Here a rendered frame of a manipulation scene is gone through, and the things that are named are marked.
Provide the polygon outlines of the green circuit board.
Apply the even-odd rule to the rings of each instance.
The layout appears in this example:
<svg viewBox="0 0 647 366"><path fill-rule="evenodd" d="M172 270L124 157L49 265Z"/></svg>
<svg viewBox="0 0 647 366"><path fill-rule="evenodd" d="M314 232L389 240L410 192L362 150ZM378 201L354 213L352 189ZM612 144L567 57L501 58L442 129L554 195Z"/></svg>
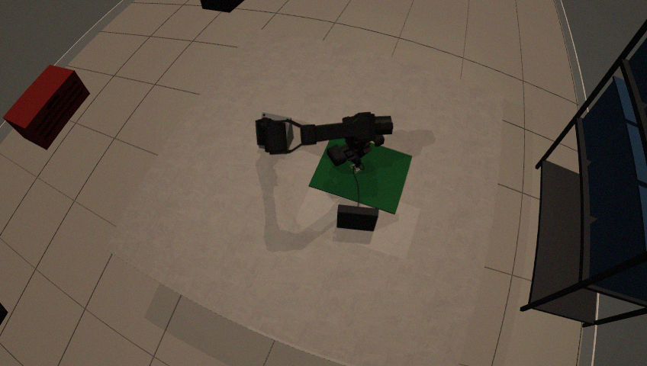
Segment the green circuit board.
<svg viewBox="0 0 647 366"><path fill-rule="evenodd" d="M308 186L395 214L412 156L371 143L372 151L361 157L365 170L355 167L355 178L354 162L335 166L327 155L336 144L341 147L346 139L329 140Z"/></svg>

